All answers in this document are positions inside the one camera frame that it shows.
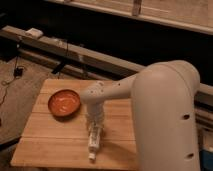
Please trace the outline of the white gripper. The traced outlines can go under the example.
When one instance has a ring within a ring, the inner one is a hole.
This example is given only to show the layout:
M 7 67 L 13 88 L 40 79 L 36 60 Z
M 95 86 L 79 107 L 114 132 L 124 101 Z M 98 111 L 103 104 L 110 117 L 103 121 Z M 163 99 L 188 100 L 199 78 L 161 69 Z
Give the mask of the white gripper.
M 103 122 L 104 122 L 104 108 L 103 103 L 96 103 L 96 104 L 88 104 L 86 106 L 87 113 L 86 113 L 86 129 L 88 136 L 90 136 L 92 132 L 92 125 L 98 127 L 98 135 L 100 137 L 103 136 Z

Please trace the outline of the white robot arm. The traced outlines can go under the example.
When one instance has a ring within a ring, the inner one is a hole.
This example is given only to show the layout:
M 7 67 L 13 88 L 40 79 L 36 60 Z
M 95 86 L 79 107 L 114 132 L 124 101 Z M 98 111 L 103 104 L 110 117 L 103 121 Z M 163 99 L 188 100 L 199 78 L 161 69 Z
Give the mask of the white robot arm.
M 103 121 L 103 103 L 129 98 L 140 171 L 200 171 L 194 96 L 198 70 L 183 60 L 159 62 L 108 86 L 80 94 L 87 122 Z

